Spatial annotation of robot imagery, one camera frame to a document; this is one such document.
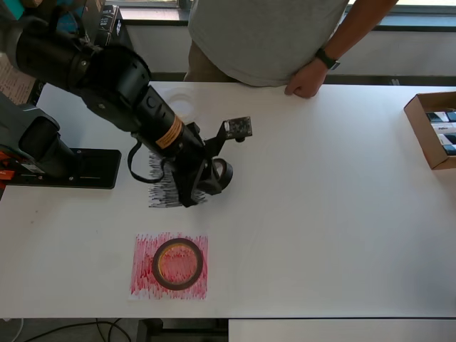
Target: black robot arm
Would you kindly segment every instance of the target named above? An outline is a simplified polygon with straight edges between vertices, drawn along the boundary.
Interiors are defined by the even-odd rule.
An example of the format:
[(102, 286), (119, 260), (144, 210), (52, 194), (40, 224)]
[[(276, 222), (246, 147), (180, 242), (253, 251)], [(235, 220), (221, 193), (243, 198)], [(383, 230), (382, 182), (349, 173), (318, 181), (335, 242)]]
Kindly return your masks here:
[(128, 158), (135, 179), (160, 181), (145, 180), (131, 170), (133, 155), (142, 144), (169, 163), (180, 202), (186, 207), (197, 204), (195, 190), (215, 195), (228, 185), (231, 167), (223, 161), (229, 168), (224, 176), (229, 179), (222, 179), (213, 160), (223, 142), (240, 142), (252, 135), (246, 117), (223, 122), (217, 137), (202, 141), (199, 128), (194, 123), (184, 125), (149, 85), (146, 63), (126, 47), (91, 46), (28, 17), (1, 20), (0, 51), (23, 73), (80, 96), (95, 114), (131, 133), (138, 141)]

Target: wristwatch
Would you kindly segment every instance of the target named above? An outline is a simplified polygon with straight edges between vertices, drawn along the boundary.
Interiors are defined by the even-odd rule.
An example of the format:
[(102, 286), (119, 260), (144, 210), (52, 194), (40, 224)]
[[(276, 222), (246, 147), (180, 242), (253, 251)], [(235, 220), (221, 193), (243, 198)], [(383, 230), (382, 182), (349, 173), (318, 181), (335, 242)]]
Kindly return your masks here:
[(322, 48), (318, 49), (318, 51), (315, 54), (315, 57), (317, 57), (320, 61), (325, 63), (326, 67), (329, 70), (335, 70), (341, 64), (341, 62), (337, 61), (336, 59), (329, 58)]

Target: man's hand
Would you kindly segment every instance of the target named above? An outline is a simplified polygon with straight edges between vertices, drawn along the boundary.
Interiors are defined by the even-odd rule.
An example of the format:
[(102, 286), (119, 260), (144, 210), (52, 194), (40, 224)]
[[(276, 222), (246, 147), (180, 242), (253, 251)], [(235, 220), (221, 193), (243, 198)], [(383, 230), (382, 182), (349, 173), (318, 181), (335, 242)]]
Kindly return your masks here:
[(317, 94), (325, 81), (327, 73), (328, 68), (326, 65), (318, 58), (315, 58), (291, 78), (285, 88), (285, 94), (296, 94), (302, 98), (311, 98)]

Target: red scribbles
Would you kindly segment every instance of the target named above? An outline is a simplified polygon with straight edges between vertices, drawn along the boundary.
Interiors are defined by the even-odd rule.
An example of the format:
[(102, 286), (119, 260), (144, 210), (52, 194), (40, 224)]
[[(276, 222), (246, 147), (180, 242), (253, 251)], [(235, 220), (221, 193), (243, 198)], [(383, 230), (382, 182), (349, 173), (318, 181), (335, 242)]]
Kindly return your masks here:
[[(152, 275), (152, 259), (163, 243), (170, 239), (183, 237), (193, 241), (203, 255), (201, 276), (190, 288), (172, 291), (157, 283)], [(207, 236), (190, 237), (182, 233), (138, 234), (136, 236), (135, 255), (130, 282), (130, 298), (132, 299), (205, 299), (207, 293)], [(163, 255), (160, 269), (163, 277), (175, 283), (184, 282), (195, 272), (196, 259), (192, 251), (186, 247), (174, 247)]]

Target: paper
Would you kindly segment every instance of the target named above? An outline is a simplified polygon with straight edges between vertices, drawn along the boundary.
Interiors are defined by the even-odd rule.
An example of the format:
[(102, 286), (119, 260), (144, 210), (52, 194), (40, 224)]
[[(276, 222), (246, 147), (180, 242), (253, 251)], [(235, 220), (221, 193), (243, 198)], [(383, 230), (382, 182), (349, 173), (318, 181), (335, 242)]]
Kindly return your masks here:
[[(172, 291), (157, 282), (152, 274), (152, 261), (155, 252), (162, 244), (179, 237), (188, 239), (198, 246), (203, 256), (203, 267), (198, 280), (190, 288)], [(189, 236), (182, 233), (138, 234), (133, 257), (130, 299), (205, 299), (207, 294), (207, 250), (208, 238), (205, 235)]]
[(27, 103), (35, 78), (16, 70), (4, 53), (0, 53), (0, 91), (14, 104)]

